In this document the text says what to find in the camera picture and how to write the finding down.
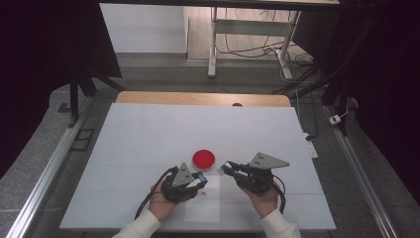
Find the black floor bracket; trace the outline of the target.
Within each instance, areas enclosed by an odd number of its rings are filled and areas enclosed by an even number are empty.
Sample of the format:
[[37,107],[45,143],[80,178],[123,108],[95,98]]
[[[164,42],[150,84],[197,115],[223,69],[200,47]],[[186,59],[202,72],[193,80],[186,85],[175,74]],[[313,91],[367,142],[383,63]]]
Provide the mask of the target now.
[[77,132],[70,149],[75,152],[85,152],[92,142],[94,132],[94,129],[80,129]]

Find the aluminium rail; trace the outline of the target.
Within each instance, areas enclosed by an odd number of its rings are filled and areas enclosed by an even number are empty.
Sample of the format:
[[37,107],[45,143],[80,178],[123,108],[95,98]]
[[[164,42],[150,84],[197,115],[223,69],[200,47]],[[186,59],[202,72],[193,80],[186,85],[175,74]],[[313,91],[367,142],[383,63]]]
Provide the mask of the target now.
[[394,225],[385,211],[381,200],[374,191],[368,175],[366,174],[350,140],[347,136],[343,135],[337,125],[330,124],[330,126],[332,127],[339,145],[345,154],[349,167],[352,170],[355,180],[357,181],[365,201],[371,210],[372,217],[374,218],[382,237],[398,238]]
[[46,194],[48,193],[74,138],[76,137],[76,134],[89,113],[91,105],[92,99],[90,97],[84,99],[79,107],[80,116],[71,126],[65,126],[65,130],[49,157],[43,172],[34,184],[34,187],[27,197],[25,204],[21,209],[19,209],[19,214],[5,238],[24,238],[28,232],[35,219],[37,211],[45,199]]

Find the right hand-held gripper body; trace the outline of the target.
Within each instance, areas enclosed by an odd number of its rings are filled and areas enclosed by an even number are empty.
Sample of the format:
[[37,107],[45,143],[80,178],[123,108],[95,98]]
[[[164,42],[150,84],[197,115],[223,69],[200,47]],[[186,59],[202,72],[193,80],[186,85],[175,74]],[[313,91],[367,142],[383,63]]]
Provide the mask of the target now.
[[258,152],[246,165],[251,167],[249,173],[235,171],[240,174],[240,178],[236,179],[237,185],[248,189],[254,194],[262,194],[271,188],[274,178],[271,170],[289,167],[290,163]]

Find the round red ink pad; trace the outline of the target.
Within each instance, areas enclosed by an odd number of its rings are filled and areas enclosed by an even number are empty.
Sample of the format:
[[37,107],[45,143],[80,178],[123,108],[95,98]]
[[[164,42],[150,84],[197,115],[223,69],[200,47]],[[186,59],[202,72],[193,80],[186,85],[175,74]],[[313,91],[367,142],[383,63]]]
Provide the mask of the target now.
[[199,150],[192,156],[192,166],[200,172],[209,171],[215,161],[214,154],[209,150]]

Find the person's right hand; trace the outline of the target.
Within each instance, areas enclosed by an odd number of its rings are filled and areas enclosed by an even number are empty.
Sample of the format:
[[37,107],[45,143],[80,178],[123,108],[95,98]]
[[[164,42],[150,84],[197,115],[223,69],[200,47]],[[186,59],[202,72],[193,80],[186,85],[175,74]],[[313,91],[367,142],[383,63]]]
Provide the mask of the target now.
[[260,218],[264,218],[277,210],[278,193],[273,188],[262,194],[254,194],[243,187],[241,187],[241,190],[249,197]]

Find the white desk frame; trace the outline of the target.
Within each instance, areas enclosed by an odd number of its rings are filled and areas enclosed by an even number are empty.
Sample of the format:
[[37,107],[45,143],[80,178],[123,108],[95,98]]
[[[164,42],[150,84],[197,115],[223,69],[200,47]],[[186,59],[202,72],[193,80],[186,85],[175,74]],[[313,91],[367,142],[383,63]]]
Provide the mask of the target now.
[[248,35],[283,37],[283,45],[280,50],[275,50],[275,55],[280,64],[280,73],[285,79],[291,79],[292,74],[287,65],[285,56],[291,42],[300,12],[292,11],[287,22],[263,22],[251,20],[219,19],[218,10],[211,7],[211,46],[209,52],[208,77],[216,75],[216,39],[218,34]]

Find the black tripod stand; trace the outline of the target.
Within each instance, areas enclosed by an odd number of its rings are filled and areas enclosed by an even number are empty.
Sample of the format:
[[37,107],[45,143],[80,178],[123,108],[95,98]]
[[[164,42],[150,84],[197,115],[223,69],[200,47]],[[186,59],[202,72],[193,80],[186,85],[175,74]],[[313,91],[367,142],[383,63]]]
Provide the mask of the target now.
[[73,127],[79,120],[78,90],[81,89],[86,97],[93,97],[96,92],[96,86],[93,79],[97,78],[118,92],[125,91],[125,87],[113,81],[105,73],[100,72],[94,67],[78,68],[70,80],[70,122],[68,127]]
[[347,136],[346,131],[346,115],[348,112],[348,70],[344,66],[338,66],[333,72],[327,75],[323,75],[315,83],[297,90],[294,94],[290,94],[290,98],[297,99],[298,97],[304,96],[312,91],[327,86],[321,96],[321,101],[324,105],[331,105],[339,98],[338,116],[341,121],[336,124],[338,129],[344,136]]

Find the white power strip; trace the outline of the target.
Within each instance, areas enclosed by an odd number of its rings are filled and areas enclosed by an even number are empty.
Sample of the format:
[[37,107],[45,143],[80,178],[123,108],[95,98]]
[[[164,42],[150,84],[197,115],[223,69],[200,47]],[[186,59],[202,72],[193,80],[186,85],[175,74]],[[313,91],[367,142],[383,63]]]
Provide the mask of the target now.
[[318,158],[318,153],[317,153],[317,151],[314,147],[314,144],[312,142],[313,137],[310,136],[308,133],[304,133],[303,136],[304,136],[304,139],[306,140],[306,142],[308,144],[308,150],[309,150],[310,157],[312,159],[317,159]]

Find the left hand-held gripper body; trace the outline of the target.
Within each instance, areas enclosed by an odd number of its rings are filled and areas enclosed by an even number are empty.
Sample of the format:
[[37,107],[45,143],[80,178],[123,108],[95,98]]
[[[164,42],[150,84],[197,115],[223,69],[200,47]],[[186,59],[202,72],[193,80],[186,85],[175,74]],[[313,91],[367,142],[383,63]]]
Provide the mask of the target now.
[[164,197],[174,203],[194,198],[197,193],[193,192],[191,187],[189,187],[195,181],[191,174],[192,172],[186,163],[182,163],[179,168],[175,167],[162,183],[161,192]]

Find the white paper sheet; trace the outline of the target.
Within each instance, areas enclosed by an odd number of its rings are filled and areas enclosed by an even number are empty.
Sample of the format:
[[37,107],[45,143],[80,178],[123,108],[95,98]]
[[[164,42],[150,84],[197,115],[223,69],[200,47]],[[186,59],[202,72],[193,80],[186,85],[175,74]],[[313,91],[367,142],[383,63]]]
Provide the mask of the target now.
[[220,221],[220,179],[209,176],[206,185],[185,204],[185,222]]

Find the black curtain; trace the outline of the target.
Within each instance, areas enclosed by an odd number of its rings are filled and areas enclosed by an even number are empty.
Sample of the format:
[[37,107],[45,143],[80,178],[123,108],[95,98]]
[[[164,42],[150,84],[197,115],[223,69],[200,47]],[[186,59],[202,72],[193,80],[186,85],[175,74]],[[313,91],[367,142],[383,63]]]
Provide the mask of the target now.
[[342,79],[359,125],[420,205],[420,0],[339,1],[340,11],[302,12],[294,41],[330,74],[373,19]]
[[0,178],[49,108],[54,90],[121,71],[99,0],[0,0]]

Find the person's left hand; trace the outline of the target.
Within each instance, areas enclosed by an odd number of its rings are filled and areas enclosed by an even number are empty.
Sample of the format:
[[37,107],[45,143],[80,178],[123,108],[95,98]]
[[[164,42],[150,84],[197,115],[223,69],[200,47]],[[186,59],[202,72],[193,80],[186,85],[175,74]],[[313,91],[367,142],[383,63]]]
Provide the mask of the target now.
[[148,210],[156,217],[158,221],[164,221],[177,207],[177,203],[167,200],[160,192],[160,190],[160,183],[157,186],[153,185],[151,187],[152,197],[149,202]]

